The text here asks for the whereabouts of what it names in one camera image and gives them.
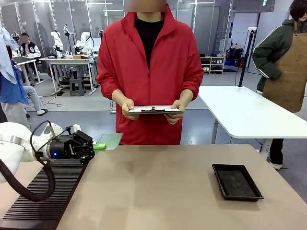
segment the clipboard clip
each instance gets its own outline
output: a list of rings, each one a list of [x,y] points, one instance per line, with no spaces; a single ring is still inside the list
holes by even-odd
[[[141,111],[142,113],[152,113],[152,112],[160,113],[160,112],[165,112],[165,109],[157,110],[155,107],[152,107],[151,110],[141,110]]]

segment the red jacket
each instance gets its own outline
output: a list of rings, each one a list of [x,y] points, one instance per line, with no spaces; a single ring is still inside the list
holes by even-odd
[[[139,105],[170,105],[184,89],[198,95],[203,70],[191,28],[174,19],[167,7],[164,26],[155,42],[150,69],[141,38],[134,27],[136,13],[129,12],[105,31],[99,49],[98,78],[102,95],[112,99],[120,89]],[[141,115],[128,120],[116,105],[116,132],[123,145],[175,145],[180,143],[182,120],[175,125],[163,115]]]

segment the green jacket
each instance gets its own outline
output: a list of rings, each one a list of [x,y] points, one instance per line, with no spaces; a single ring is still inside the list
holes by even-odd
[[[298,33],[307,33],[307,22],[297,23]],[[262,75],[257,90],[263,92],[267,78],[278,79],[282,72],[277,68],[275,62],[286,54],[292,45],[294,34],[294,21],[287,19],[283,24],[269,33],[253,51],[253,60],[256,69]]]

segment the apron strap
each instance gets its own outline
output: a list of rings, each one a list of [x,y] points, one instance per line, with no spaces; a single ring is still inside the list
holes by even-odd
[[[297,22],[294,22],[294,32],[295,32],[295,35],[297,36]]]

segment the man in red jacket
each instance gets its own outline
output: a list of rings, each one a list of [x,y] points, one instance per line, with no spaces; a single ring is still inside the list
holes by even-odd
[[[102,95],[116,104],[122,145],[176,145],[182,117],[203,70],[191,28],[174,19],[166,0],[134,0],[127,16],[105,31],[99,49]],[[172,105],[179,115],[128,115],[134,106]]]

